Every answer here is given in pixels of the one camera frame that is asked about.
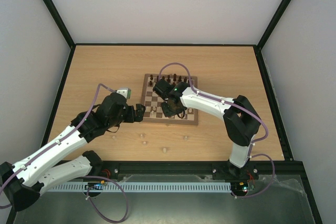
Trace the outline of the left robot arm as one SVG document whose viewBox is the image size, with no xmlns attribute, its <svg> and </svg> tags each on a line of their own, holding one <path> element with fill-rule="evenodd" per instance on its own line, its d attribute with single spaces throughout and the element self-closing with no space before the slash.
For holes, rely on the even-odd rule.
<svg viewBox="0 0 336 224">
<path fill-rule="evenodd" d="M 102 103 L 81 112 L 52 141 L 14 164 L 1 164 L 1 192 L 9 206 L 22 211 L 34 204 L 52 187 L 86 175 L 96 175 L 102 160 L 94 151 L 86 151 L 75 160 L 58 165 L 64 157 L 90 143 L 121 123 L 141 122 L 145 106 L 127 104 L 121 91 L 106 96 Z"/>
</svg>

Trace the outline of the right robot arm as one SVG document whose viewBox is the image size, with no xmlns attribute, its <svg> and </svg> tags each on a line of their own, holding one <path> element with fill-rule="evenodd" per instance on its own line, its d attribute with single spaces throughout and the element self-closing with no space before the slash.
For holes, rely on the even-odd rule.
<svg viewBox="0 0 336 224">
<path fill-rule="evenodd" d="M 187 82 L 174 86 L 163 79 L 155 84 L 153 92 L 163 100 L 160 106 L 165 117 L 179 115 L 186 109 L 196 109 L 222 120 L 233 142 L 228 160 L 229 172 L 236 178 L 247 172 L 246 163 L 250 159 L 252 140 L 261 123 L 246 97 L 224 98 L 203 92 Z"/>
</svg>

